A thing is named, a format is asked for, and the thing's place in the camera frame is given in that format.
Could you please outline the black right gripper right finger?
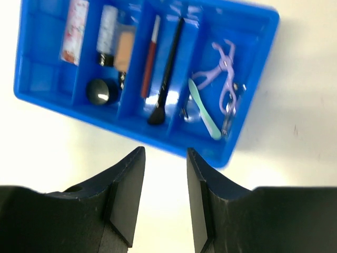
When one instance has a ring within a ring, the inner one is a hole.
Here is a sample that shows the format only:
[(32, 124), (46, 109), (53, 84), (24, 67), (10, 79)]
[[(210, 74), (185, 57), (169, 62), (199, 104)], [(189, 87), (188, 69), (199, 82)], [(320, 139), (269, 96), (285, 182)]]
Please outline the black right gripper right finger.
[(186, 161), (196, 252), (336, 252), (335, 187), (249, 190), (192, 148)]

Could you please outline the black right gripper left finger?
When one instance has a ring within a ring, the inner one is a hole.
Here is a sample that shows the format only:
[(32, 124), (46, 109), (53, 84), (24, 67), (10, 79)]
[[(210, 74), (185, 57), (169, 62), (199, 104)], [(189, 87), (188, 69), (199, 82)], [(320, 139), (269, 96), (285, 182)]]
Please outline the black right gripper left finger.
[(63, 192), (1, 187), (1, 252), (127, 252), (133, 245), (145, 149)]

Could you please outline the mint green spatula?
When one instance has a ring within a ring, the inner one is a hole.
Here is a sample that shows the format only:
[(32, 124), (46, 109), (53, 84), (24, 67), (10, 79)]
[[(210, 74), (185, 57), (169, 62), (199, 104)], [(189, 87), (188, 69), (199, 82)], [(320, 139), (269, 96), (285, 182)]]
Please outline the mint green spatula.
[(203, 102), (201, 100), (198, 88), (194, 81), (189, 78), (188, 80), (188, 87), (190, 91), (190, 95), (192, 96), (192, 99), (195, 101), (199, 111), (200, 111), (200, 116), (203, 120), (203, 123), (206, 126), (206, 129), (208, 130), (211, 138), (213, 140), (220, 140), (222, 138), (222, 134), (218, 127), (216, 126), (215, 122), (209, 115), (208, 111), (206, 110), (205, 106), (203, 105)]

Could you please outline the silver duckbill hair clip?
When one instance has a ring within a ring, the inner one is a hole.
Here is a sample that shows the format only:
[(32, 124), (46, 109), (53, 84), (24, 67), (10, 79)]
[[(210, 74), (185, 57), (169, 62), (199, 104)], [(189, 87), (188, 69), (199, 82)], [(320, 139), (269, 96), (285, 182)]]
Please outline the silver duckbill hair clip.
[(187, 123), (201, 121), (200, 109), (189, 93), (181, 108), (180, 117)]

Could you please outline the black makeup brush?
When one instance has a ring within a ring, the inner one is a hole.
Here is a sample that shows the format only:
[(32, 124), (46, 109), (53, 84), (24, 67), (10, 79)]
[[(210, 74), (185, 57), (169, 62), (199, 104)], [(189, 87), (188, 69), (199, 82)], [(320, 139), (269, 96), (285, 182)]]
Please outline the black makeup brush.
[(165, 104), (169, 92), (170, 80), (172, 77), (174, 61), (176, 57), (176, 51), (179, 44), (182, 28), (184, 24), (184, 18), (180, 17), (179, 22), (174, 34), (173, 42), (170, 48), (170, 53), (165, 66), (164, 75), (162, 78), (161, 90), (157, 99), (157, 104), (152, 114), (147, 120), (149, 125), (160, 125), (165, 122)]

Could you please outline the round brown cosmetic jar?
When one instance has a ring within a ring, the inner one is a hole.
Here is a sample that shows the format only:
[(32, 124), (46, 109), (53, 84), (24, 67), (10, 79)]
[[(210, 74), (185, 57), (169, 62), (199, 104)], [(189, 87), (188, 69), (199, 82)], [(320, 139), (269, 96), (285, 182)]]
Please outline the round brown cosmetic jar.
[(86, 85), (86, 97), (93, 105), (109, 105), (119, 97), (119, 88), (112, 79), (92, 79)]

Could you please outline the clear blush palette case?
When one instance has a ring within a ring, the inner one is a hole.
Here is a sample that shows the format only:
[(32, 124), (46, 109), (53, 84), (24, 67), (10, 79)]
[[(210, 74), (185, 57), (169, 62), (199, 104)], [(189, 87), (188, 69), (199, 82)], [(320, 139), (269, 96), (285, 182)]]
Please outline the clear blush palette case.
[(71, 1), (65, 26), (61, 59), (79, 65), (89, 1)]

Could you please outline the clear bottle black cap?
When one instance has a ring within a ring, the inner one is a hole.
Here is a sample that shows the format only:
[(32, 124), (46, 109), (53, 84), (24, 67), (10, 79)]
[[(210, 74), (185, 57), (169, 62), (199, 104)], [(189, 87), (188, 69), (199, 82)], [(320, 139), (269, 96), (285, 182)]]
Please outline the clear bottle black cap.
[(111, 5), (104, 5), (101, 16), (100, 29), (97, 38), (98, 64), (113, 67), (114, 62), (114, 34), (117, 23), (118, 9)]

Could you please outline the beige foundation bottle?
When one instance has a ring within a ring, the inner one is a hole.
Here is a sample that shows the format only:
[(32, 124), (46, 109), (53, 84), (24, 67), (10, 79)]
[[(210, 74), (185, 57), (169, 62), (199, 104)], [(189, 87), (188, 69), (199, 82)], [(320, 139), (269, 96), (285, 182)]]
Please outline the beige foundation bottle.
[(115, 35), (114, 68), (118, 71), (118, 85), (124, 88), (126, 74), (128, 73), (134, 41), (136, 27), (118, 23)]

